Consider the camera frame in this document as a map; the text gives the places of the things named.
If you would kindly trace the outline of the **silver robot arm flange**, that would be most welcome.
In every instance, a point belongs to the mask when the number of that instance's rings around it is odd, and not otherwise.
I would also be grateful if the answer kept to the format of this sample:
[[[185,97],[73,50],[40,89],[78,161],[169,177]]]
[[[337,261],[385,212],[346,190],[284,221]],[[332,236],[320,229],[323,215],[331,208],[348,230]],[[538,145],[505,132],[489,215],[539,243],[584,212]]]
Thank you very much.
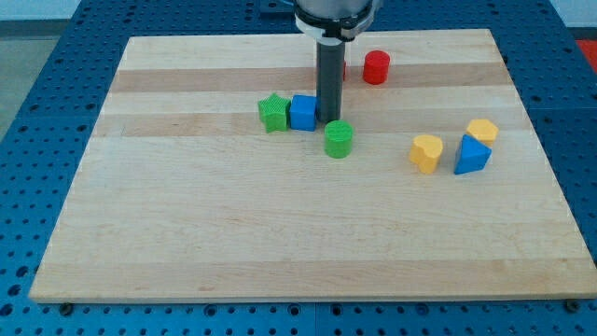
[[[352,42],[373,23],[381,0],[295,0],[298,29],[317,43]]]

